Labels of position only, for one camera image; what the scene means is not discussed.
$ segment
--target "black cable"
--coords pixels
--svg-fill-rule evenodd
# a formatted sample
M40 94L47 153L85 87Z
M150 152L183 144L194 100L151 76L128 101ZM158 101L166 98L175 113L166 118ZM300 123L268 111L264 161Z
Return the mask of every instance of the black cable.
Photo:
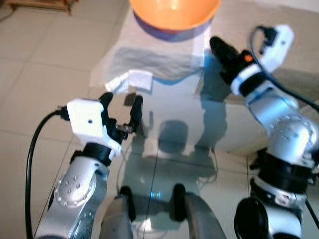
M31 223L31 170L32 170L32 158L35 149L35 144L38 136L45 125L45 123L53 116L60 116L62 114L61 110L54 111L48 114L36 128L30 148L28 153L28 158L26 162L26 173L25 173L25 203L24 203L24 215L25 215L25 229L27 239L33 239L32 233L32 223Z
M314 220L314 222L315 222L315 224L316 224L316 226L317 226L317 228L318 228L318 230L319 230L319 221L318 221L318 218L316 217L316 214L315 214L315 212L313 211L313 208L311 207L311 205L310 205L308 199L306 199L306 206L307 206L307 208L308 208L308 210L309 210L309 212L310 212L310 214L311 214L311 217L313 218L313 220Z
M264 73L265 77L271 82L273 83L278 89L282 90L283 92L285 92L286 94L306 103L307 105L309 105L311 108L313 108L315 111L317 111L319 113L319 106L317 104L315 104L311 99L302 96L292 90L287 89L285 86L283 86L282 84L280 84L277 79L271 74L269 73L264 67L263 65L260 63L259 59L256 56L256 50L255 50L255 38L256 38L256 33L258 31L262 31L263 33L265 33L265 31L267 31L267 27L264 26L256 26L256 28L251 32L250 37L249 37L249 45L250 45L250 52L252 57L254 58L256 64L260 67L260 69L262 70L262 72Z

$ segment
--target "bowl rim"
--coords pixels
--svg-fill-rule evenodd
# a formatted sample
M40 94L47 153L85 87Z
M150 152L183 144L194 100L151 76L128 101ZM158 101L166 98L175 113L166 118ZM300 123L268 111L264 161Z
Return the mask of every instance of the bowl rim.
M198 27L198 26L208 22L215 15L215 13L217 12L217 10L221 4L221 0L216 0L216 1L217 1L217 4L215 5L215 7L210 11L210 13L202 21L199 21L199 22L192 24L192 25L189 25L189 26L181 26L181 27L174 27L174 28L163 26L161 24L154 24L154 23L150 22L148 20L148 18L145 17L145 15L143 15L141 12L136 11L136 9L134 8L134 3L133 3L133 2L135 2L135 0L130 0L130 4L133 8L133 11L137 14L137 16L140 19L142 19L144 22L146 22L147 24L149 24L155 28L158 28L161 30L170 30L170 31L185 31L185 30L193 29L195 27Z

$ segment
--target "wooden furniture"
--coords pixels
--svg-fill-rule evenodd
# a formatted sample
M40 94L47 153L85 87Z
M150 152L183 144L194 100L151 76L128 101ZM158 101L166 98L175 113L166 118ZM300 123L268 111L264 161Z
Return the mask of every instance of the wooden furniture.
M8 4L12 10L15 10L18 5L23 5L64 10L71 15L71 5L74 1L79 0L6 0L6 4Z

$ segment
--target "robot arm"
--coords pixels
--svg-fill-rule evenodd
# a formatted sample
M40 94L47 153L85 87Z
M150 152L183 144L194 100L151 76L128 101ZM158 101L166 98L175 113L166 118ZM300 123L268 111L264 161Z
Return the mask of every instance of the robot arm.
M75 99L67 104L72 130L85 147L73 155L58 181L35 238L91 238L95 213L107 191L108 166L142 119L143 98L136 96L130 123L117 125L107 112L112 97L105 93L99 101Z
M293 42L287 25L265 28L262 46L263 67L278 68ZM316 123L303 116L297 101L267 80L251 53L238 53L218 37L210 40L212 52L223 65L221 73L232 92L245 97L245 104L266 129L269 145L266 160L257 177L251 180L251 197L242 200L234 226L243 239L300 239L302 208L312 170L318 162Z

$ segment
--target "orange bowl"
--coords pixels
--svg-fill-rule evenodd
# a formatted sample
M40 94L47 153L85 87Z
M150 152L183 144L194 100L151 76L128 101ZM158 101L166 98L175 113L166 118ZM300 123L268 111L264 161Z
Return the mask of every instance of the orange bowl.
M130 0L147 24L169 31L189 30L209 21L221 0Z

